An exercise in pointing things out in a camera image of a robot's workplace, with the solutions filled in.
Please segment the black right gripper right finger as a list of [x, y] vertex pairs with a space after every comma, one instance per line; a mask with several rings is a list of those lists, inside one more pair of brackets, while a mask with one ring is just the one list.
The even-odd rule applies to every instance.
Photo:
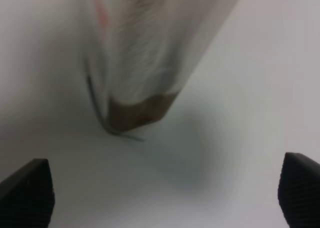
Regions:
[[320, 226], [320, 164], [301, 153], [284, 156], [277, 198], [290, 228]]

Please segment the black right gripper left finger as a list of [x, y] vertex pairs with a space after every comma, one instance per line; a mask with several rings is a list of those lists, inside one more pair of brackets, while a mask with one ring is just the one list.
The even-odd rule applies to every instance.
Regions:
[[35, 158], [0, 183], [2, 228], [47, 228], [55, 207], [49, 161]]

